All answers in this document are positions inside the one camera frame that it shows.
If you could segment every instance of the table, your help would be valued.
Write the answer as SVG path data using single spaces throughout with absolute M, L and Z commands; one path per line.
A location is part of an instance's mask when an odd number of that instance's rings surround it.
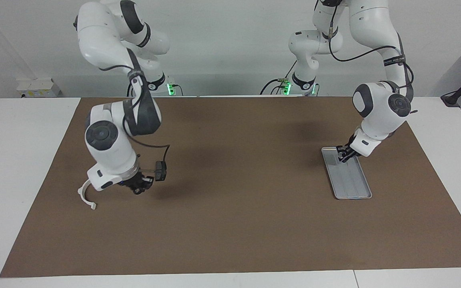
M 0 99 L 0 271 L 79 98 Z M 461 110 L 415 98 L 408 121 L 461 213 Z M 461 268 L 0 279 L 1 287 L 461 287 Z

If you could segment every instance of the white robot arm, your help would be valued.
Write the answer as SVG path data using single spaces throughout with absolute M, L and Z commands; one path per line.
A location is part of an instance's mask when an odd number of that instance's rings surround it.
M 158 89 L 165 81 L 154 54 L 167 53 L 168 38 L 153 31 L 129 0 L 88 2 L 80 8 L 74 25 L 83 57 L 102 71 L 120 69 L 127 73 L 136 95 L 91 109 L 85 143 L 97 164 L 88 170 L 88 180 L 97 191 L 120 184 L 135 194 L 142 193 L 152 186 L 154 178 L 144 177 L 128 137 L 152 134 L 161 125 L 161 113 L 149 89 Z M 154 58 L 139 58 L 137 54 Z M 147 82 L 148 77 L 154 81 Z M 156 180 L 165 177 L 163 158 L 156 162 Z
M 413 73 L 405 62 L 401 38 L 392 26 L 388 0 L 319 0 L 313 16 L 317 30 L 300 31 L 291 36 L 289 47 L 298 60 L 298 67 L 291 78 L 293 83 L 297 84 L 299 80 L 307 82 L 315 77 L 317 67 L 310 69 L 311 61 L 312 64 L 317 63 L 314 55 L 331 54 L 339 60 L 334 53 L 342 47 L 343 41 L 334 23 L 339 22 L 345 7 L 349 8 L 352 37 L 370 47 L 372 50 L 369 53 L 378 51 L 384 60 L 387 80 L 361 84 L 355 90 L 353 104 L 364 120 L 348 144 L 338 146 L 342 162 L 354 156 L 369 156 L 406 121 L 411 113 L 410 102 L 413 98 Z M 306 83 L 300 87 L 302 91 L 310 88 Z

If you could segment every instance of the metal tray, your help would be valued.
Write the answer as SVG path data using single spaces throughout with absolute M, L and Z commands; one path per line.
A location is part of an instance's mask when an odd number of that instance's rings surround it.
M 341 163 L 335 147 L 324 147 L 321 153 L 335 198 L 340 200 L 370 199 L 373 196 L 356 157 L 349 159 L 346 163 Z

